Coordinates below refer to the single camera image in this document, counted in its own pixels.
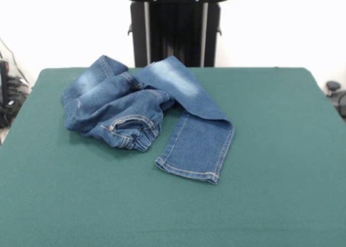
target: black object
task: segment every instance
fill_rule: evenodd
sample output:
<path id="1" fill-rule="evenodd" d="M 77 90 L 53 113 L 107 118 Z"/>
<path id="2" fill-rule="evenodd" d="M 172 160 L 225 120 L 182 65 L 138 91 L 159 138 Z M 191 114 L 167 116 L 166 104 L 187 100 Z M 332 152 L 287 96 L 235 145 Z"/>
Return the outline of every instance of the black object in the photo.
<path id="1" fill-rule="evenodd" d="M 186 66 L 214 66 L 225 0 L 132 0 L 135 66 L 175 55 Z"/>
<path id="2" fill-rule="evenodd" d="M 2 92 L 2 106 L 7 105 L 8 92 L 7 92 L 7 77 L 9 73 L 9 64 L 6 61 L 0 60 L 0 74 L 1 74 L 1 92 Z"/>
<path id="3" fill-rule="evenodd" d="M 346 90 L 337 91 L 341 88 L 339 82 L 329 81 L 326 83 L 329 90 L 328 98 L 342 117 L 346 117 Z"/>
<path id="4" fill-rule="evenodd" d="M 0 129 L 10 127 L 21 106 L 28 96 L 28 86 L 21 78 L 10 77 L 8 62 L 0 60 L 1 95 L 0 98 Z"/>

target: jeans hem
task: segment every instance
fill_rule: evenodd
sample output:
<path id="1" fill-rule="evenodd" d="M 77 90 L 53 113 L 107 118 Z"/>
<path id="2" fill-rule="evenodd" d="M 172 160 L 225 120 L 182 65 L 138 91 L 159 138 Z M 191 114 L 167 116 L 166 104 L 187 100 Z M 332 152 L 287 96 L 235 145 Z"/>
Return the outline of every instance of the jeans hem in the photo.
<path id="1" fill-rule="evenodd" d="M 155 163 L 159 169 L 168 173 L 172 173 L 174 175 L 181 176 L 181 177 L 196 179 L 199 181 L 208 181 L 214 185 L 217 184 L 217 181 L 219 179 L 219 176 L 213 172 L 196 172 L 196 171 L 181 170 L 181 169 L 175 168 L 169 165 L 166 161 L 164 161 L 160 157 L 158 157 L 155 160 Z"/>

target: green table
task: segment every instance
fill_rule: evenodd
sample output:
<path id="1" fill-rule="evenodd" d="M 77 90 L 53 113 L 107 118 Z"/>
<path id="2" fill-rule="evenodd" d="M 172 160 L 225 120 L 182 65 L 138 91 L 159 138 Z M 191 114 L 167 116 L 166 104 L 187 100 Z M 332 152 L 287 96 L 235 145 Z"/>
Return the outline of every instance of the green table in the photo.
<path id="1" fill-rule="evenodd" d="M 63 128 L 84 69 L 46 69 L 0 149 L 0 246 L 346 246 L 346 126 L 304 69 L 192 71 L 233 121 L 217 186 Z"/>

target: blue jeans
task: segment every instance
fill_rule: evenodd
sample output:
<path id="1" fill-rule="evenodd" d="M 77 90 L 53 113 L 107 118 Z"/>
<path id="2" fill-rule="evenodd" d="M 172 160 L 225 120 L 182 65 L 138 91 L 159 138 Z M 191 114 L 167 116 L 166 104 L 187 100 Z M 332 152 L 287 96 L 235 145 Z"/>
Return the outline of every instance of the blue jeans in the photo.
<path id="1" fill-rule="evenodd" d="M 65 127 L 119 148 L 147 151 L 161 134 L 165 110 L 185 108 L 156 165 L 169 173 L 217 184 L 234 128 L 192 73 L 175 57 L 135 75 L 101 56 L 62 101 Z"/>

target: stitching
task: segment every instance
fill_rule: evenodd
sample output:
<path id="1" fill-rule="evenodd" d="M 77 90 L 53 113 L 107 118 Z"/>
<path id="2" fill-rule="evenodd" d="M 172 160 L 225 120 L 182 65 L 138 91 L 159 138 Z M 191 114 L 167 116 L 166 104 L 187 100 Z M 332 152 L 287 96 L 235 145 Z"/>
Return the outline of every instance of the stitching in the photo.
<path id="1" fill-rule="evenodd" d="M 121 76 L 123 76 L 124 78 L 126 78 L 129 82 L 133 81 L 134 78 L 132 78 L 132 76 L 130 74 L 128 74 L 127 72 L 123 72 L 121 73 Z"/>
<path id="2" fill-rule="evenodd" d="M 118 134 L 118 133 L 116 133 L 116 132 L 113 132 L 113 131 L 109 130 L 109 128 L 107 128 L 106 126 L 100 125 L 100 127 L 101 127 L 101 128 L 103 128 L 103 129 L 105 129 L 105 130 L 107 130 L 107 131 L 109 131 L 110 133 L 112 133 L 112 134 L 114 134 L 114 135 L 116 135 L 116 136 L 121 137 L 121 138 L 128 138 L 128 139 L 132 139 L 132 138 L 131 138 L 131 137 L 129 137 L 129 136 L 126 136 L 126 135 L 120 135 L 120 134 Z"/>
<path id="3" fill-rule="evenodd" d="M 111 73 L 109 72 L 109 70 L 108 70 L 108 68 L 106 66 L 106 62 L 104 61 L 104 58 L 101 57 L 99 60 L 101 62 L 101 66 L 102 66 L 103 70 L 106 72 L 107 78 L 109 78 L 111 76 Z"/>
<path id="4" fill-rule="evenodd" d="M 177 168 L 172 167 L 172 166 L 169 165 L 167 162 L 164 162 L 164 165 L 167 165 L 167 166 L 170 167 L 171 169 L 178 170 L 178 171 L 183 171 L 183 172 L 188 172 L 188 173 L 193 173 L 193 174 L 199 174 L 199 175 L 212 174 L 213 176 L 215 176 L 215 177 L 217 177 L 217 178 L 220 178 L 218 175 L 216 175 L 216 174 L 213 173 L 213 172 L 202 173 L 202 172 L 196 172 L 196 171 L 181 170 L 181 169 L 177 169 Z"/>
<path id="5" fill-rule="evenodd" d="M 147 126 L 150 126 L 150 120 L 147 119 L 145 116 L 141 116 L 141 115 L 128 115 L 119 119 L 114 120 L 111 123 L 111 126 L 116 126 L 119 122 L 123 121 L 126 122 L 128 120 L 137 120 L 137 121 L 143 121 L 144 123 L 146 123 Z"/>
<path id="6" fill-rule="evenodd" d="M 128 138 L 124 138 L 122 144 L 119 146 L 119 148 L 124 148 L 129 142 Z"/>
<path id="7" fill-rule="evenodd" d="M 180 129 L 180 131 L 179 131 L 179 133 L 178 133 L 178 135 L 177 135 L 177 138 L 175 139 L 175 142 L 174 142 L 174 144 L 173 144 L 173 146 L 172 146 L 172 148 L 171 148 L 171 150 L 170 150 L 170 152 L 169 152 L 168 156 L 167 156 L 165 159 L 168 159 L 168 158 L 169 158 L 169 156 L 171 155 L 171 153 L 172 153 L 172 151 L 173 151 L 173 149 L 174 149 L 175 145 L 176 145 L 176 144 L 177 144 L 177 142 L 178 142 L 178 139 L 179 139 L 180 133 L 182 132 L 182 130 L 183 130 L 183 128 L 184 128 L 184 126 L 186 125 L 187 120 L 189 119 L 189 116 L 190 116 L 190 114 L 188 114 L 188 115 L 186 116 L 186 119 L 185 119 L 185 121 L 184 121 L 184 124 L 183 124 L 183 126 L 181 127 L 181 129 Z"/>
<path id="8" fill-rule="evenodd" d="M 159 93 L 157 93 L 155 90 L 149 89 L 148 91 L 154 93 L 158 97 L 158 99 L 160 99 L 160 101 L 161 101 L 160 103 L 163 102 L 162 96 Z"/>
<path id="9" fill-rule="evenodd" d="M 221 166 L 224 162 L 224 159 L 226 157 L 226 154 L 227 154 L 227 152 L 231 146 L 231 142 L 233 140 L 233 137 L 234 137 L 234 127 L 233 127 L 231 122 L 229 122 L 229 123 L 231 125 L 231 129 L 230 129 L 230 132 L 228 133 L 226 141 L 224 142 L 224 144 L 222 146 L 222 151 L 220 152 L 220 156 L 219 156 L 217 164 L 216 164 L 215 173 L 219 173 Z"/>

